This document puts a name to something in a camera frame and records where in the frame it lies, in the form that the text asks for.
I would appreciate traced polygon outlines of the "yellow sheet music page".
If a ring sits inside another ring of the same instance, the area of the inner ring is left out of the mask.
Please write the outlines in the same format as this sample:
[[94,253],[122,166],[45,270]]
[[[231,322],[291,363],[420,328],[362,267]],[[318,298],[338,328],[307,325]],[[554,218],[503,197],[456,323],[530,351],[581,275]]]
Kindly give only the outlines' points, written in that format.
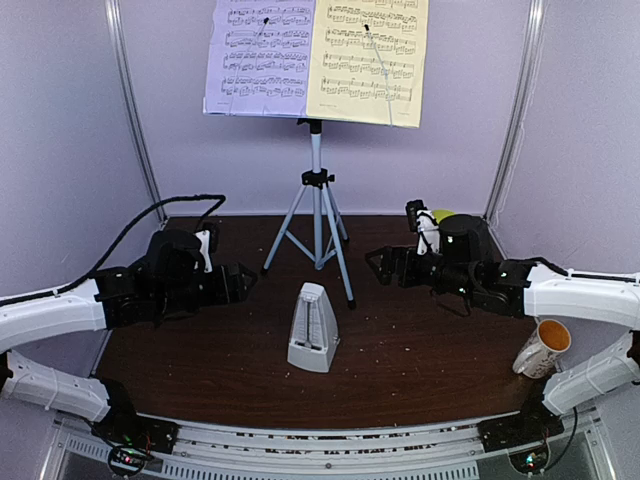
[[317,1],[306,115],[419,127],[428,16],[427,0]]

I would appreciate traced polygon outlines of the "purple sheet music page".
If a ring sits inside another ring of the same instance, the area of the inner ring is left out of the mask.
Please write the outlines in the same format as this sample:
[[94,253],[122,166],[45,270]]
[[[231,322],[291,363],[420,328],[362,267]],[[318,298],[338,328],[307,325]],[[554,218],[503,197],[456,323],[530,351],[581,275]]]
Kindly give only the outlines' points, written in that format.
[[313,1],[218,1],[203,113],[303,117],[314,14]]

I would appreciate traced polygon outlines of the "white metronome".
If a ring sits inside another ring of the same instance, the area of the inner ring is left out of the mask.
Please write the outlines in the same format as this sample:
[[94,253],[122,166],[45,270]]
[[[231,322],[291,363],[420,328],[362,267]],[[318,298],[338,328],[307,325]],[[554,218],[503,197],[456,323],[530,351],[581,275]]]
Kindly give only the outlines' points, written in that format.
[[304,283],[291,324],[288,363],[301,370],[326,374],[339,343],[338,324],[325,288]]

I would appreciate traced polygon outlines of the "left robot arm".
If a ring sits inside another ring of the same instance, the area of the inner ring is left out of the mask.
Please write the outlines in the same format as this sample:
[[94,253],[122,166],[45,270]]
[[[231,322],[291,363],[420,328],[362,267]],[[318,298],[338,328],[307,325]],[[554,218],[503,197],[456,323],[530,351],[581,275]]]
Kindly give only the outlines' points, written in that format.
[[243,302],[257,282],[239,263],[217,264],[219,229],[200,217],[191,230],[162,229],[144,255],[125,267],[105,259],[75,281],[1,300],[1,396],[105,426],[123,444],[144,433],[126,389],[34,362],[16,347],[84,331],[155,326],[201,309]]

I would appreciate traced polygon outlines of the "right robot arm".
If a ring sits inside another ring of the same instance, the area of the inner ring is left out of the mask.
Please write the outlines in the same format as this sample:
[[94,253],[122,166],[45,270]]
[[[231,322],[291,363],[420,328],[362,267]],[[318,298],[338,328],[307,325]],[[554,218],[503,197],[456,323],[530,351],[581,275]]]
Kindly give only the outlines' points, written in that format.
[[541,378],[564,349],[545,346],[544,333],[562,318],[601,321],[626,327],[619,340],[567,371],[548,378],[541,403],[513,419],[519,440],[535,440],[559,416],[577,405],[639,379],[639,277],[564,269],[543,257],[498,260],[489,228],[479,216],[438,218],[416,204],[407,213],[418,236],[414,247],[384,246],[365,261],[383,285],[427,286],[432,294],[462,298],[478,308],[512,318],[535,317],[538,330],[514,362],[518,374]]

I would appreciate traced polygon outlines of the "white folding music stand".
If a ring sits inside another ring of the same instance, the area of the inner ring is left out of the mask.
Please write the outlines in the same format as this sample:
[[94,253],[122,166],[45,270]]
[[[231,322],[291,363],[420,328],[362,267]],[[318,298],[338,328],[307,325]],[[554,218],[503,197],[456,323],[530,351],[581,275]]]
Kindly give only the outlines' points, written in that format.
[[356,305],[343,245],[349,235],[331,190],[334,176],[322,165],[321,139],[326,121],[308,117],[294,117],[298,124],[309,128],[311,167],[301,176],[301,185],[281,224],[262,270],[268,272],[283,239],[289,239],[318,270],[330,259],[336,259],[344,284],[349,307]]

